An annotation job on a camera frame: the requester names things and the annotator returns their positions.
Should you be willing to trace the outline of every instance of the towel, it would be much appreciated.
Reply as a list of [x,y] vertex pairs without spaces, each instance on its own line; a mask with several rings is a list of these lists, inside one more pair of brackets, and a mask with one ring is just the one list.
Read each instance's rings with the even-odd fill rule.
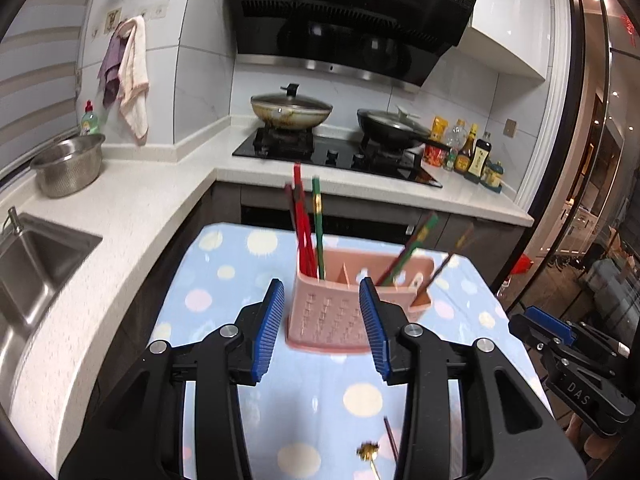
[[144,143],[148,124],[146,122],[146,92],[149,79],[146,75],[145,20],[136,16],[124,22],[118,33],[126,38],[122,63],[118,70],[120,79],[120,114],[127,122],[139,143]]
[[124,55],[125,47],[127,46],[127,40],[123,40],[116,30],[111,37],[109,46],[107,48],[107,54],[105,54],[100,66],[100,72],[98,72],[98,79],[100,85],[104,88],[104,95],[102,96],[102,106],[105,108],[110,107],[116,100],[118,91],[120,90],[120,79],[118,78],[118,70],[120,69],[120,63],[122,62],[122,56]]

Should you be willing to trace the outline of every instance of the metal colander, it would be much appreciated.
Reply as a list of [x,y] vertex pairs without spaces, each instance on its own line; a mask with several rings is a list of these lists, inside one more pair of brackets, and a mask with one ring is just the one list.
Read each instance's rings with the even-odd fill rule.
[[100,174],[103,142],[102,134],[74,137],[34,157],[31,169],[42,192],[60,198],[91,184]]

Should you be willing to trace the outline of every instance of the green chopstick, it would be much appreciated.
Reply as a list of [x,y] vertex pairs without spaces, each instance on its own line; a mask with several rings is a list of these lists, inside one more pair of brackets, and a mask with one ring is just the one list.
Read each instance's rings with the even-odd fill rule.
[[391,270],[389,275],[380,283],[381,286],[391,286],[394,283],[394,278],[400,273],[402,268],[406,265],[411,258],[411,255],[414,251],[423,244],[426,240],[427,236],[429,236],[429,232],[436,227],[438,223],[438,215],[435,213],[431,215],[429,220],[422,226],[420,232],[415,237],[415,240],[409,245],[405,250],[400,254],[398,258],[398,262],[394,265],[394,268]]
[[318,278],[324,280],[324,251],[322,250],[322,196],[320,195],[320,178],[313,177],[314,223],[316,224],[316,255],[318,256]]

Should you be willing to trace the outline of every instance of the range hood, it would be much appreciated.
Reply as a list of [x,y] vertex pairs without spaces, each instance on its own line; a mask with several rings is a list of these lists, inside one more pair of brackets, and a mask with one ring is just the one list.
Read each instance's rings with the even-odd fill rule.
[[458,45],[475,0],[229,0],[238,61],[417,91]]

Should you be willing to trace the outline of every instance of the pink towel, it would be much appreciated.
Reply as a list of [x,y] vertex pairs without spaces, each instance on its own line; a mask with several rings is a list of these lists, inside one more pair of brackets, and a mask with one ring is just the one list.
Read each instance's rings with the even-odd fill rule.
[[149,79],[146,74],[145,20],[136,16],[124,22],[118,33],[127,37],[127,46],[118,70],[120,78],[120,114],[127,122],[140,144],[146,140],[146,92]]

